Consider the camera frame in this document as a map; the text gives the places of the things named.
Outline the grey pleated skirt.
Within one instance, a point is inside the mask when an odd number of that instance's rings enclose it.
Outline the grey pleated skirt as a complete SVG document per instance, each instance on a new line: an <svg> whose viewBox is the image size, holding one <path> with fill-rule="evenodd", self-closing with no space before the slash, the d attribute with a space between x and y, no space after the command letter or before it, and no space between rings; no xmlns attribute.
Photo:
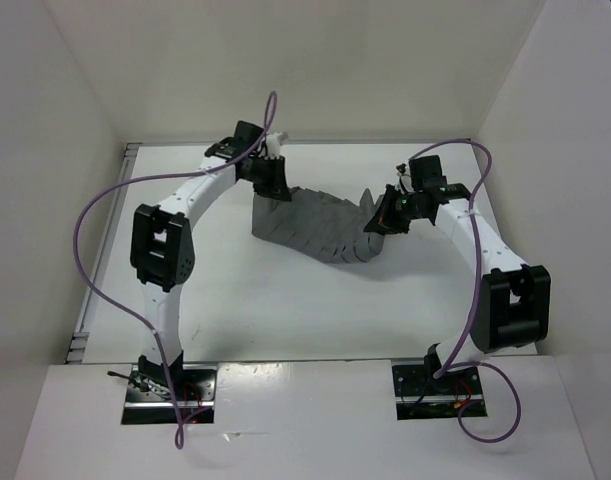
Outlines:
<svg viewBox="0 0 611 480"><path fill-rule="evenodd" d="M289 201L256 194L251 233L324 264L367 263L385 243L384 235L364 231L379 205L368 189L358 203L301 187L291 190Z"/></svg>

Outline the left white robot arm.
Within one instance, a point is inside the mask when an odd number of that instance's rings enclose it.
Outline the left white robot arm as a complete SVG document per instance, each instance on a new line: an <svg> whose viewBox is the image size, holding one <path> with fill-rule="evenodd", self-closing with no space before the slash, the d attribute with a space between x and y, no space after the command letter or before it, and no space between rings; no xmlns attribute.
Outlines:
<svg viewBox="0 0 611 480"><path fill-rule="evenodd" d="M196 265L192 231L208 208L237 181L252 184L262 197L289 201L281 146L287 135L265 134L240 121L232 136L211 145L200 168L206 173L185 181L155 205L137 207L132 226L130 264L144 297L144 318L158 333L138 359L139 375L161 399L184 387L179 337L180 296Z"/></svg>

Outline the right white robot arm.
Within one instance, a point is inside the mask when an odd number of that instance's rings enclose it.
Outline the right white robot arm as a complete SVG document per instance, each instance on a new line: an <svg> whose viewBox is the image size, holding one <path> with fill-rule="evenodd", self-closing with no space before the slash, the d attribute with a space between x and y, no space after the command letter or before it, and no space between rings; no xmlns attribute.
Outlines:
<svg viewBox="0 0 611 480"><path fill-rule="evenodd" d="M429 347L425 355L425 385L444 393L469 363L546 338L551 276L544 266L529 265L505 244L480 215L467 187L447 180L439 156L416 158L408 165L411 188L388 185L364 231L403 234L412 221L427 220L472 269L475 287L463 332Z"/></svg>

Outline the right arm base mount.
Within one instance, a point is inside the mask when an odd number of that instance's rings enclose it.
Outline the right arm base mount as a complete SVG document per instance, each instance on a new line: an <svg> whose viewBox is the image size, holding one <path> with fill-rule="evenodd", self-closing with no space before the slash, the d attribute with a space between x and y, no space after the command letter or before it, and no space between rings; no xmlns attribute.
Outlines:
<svg viewBox="0 0 611 480"><path fill-rule="evenodd" d="M476 367L434 380L420 361L391 364L398 421L486 417L483 389Z"/></svg>

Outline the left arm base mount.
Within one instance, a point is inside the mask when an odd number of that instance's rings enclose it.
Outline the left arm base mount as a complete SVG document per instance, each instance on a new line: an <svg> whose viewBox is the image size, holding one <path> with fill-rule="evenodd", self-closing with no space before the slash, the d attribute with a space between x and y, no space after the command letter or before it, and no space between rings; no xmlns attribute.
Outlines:
<svg viewBox="0 0 611 480"><path fill-rule="evenodd" d="M169 389L141 376L136 366L129 374L108 370L107 375L126 382L122 425L175 424ZM181 418L188 424L213 424L215 418L217 368L189 364L176 386Z"/></svg>

